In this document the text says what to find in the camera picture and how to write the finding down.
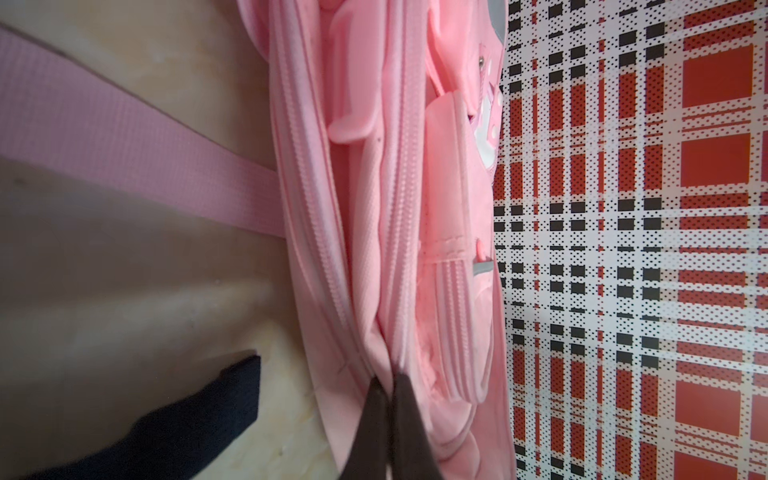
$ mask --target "pink zipper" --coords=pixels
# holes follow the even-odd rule
[[[276,72],[270,76],[270,88],[273,101],[270,110],[276,127],[275,147],[278,157],[284,158],[285,146],[291,146],[290,155],[296,161],[278,162],[278,171],[282,181],[282,194],[285,198],[285,215],[300,219],[300,228],[288,229],[288,238],[296,245],[296,262],[303,275],[308,277],[314,300],[326,305],[322,318],[328,324],[329,332],[335,337],[336,344],[342,350],[343,358],[349,361],[353,377],[364,393],[372,375],[363,347],[354,323],[352,300],[349,291],[346,247],[336,200],[335,184],[329,158],[329,144],[324,130],[323,109],[313,82],[319,79],[310,67],[312,59],[306,54],[311,47],[305,38],[306,29],[299,28],[302,19],[295,2],[272,2],[270,24],[273,26],[273,38],[276,45],[270,46],[270,62]],[[282,111],[278,111],[275,99],[283,99]],[[315,105],[315,118],[307,119],[301,115],[304,105]],[[321,278],[313,278],[313,266],[320,265]],[[343,332],[336,333],[338,323]]]
[[[379,318],[397,371],[410,364],[408,343],[413,341],[415,315],[424,157],[425,0],[390,2],[388,22]]]

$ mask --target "red plaid pattern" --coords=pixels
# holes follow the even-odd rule
[[[766,0],[510,2],[518,477],[765,480]]]

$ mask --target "pink strap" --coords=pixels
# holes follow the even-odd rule
[[[0,157],[285,236],[274,171],[3,29]]]

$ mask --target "pink fabric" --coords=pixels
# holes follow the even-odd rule
[[[391,392],[400,371],[446,478],[515,477],[501,284],[473,273],[494,259],[501,123],[485,1],[240,1],[269,33],[296,304],[339,466],[370,377]]]
[[[0,156],[284,236],[275,172],[3,29]]]

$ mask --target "beige surface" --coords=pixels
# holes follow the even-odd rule
[[[6,1],[0,22],[274,164],[234,0]],[[254,349],[259,419],[198,478],[335,478],[283,240],[0,159],[0,478],[108,445]]]

